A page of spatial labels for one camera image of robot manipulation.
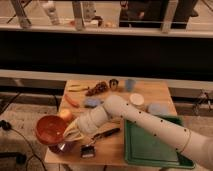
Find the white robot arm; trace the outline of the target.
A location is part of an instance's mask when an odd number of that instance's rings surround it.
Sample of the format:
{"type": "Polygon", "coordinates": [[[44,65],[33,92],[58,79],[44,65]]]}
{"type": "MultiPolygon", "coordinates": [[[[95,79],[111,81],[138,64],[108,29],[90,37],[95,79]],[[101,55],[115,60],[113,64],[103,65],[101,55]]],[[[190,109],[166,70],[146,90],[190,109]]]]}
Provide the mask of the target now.
{"type": "Polygon", "coordinates": [[[119,95],[109,95],[103,104],[78,116],[65,129],[63,137],[74,140],[78,135],[92,134],[113,117],[133,122],[183,156],[213,171],[213,137],[139,110],[119,95]]]}

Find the cloth-covered white gripper body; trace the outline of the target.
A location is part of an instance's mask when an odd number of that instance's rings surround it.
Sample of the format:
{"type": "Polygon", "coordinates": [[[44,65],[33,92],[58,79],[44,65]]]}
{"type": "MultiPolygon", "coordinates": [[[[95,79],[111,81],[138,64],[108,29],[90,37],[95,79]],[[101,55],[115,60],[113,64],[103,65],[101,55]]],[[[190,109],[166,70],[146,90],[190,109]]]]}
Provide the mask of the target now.
{"type": "Polygon", "coordinates": [[[109,121],[109,115],[102,106],[81,114],[77,118],[77,126],[83,134],[93,134],[109,121]]]}

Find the cream soft gripper finger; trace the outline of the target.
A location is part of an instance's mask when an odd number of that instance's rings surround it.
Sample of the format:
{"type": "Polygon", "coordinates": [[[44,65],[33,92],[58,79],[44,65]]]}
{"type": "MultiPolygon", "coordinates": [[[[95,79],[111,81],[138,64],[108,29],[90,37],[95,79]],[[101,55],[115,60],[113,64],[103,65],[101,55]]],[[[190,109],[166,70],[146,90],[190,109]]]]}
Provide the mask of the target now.
{"type": "Polygon", "coordinates": [[[63,138],[65,141],[78,141],[84,138],[84,135],[78,129],[76,120],[70,123],[65,129],[63,138]]]}

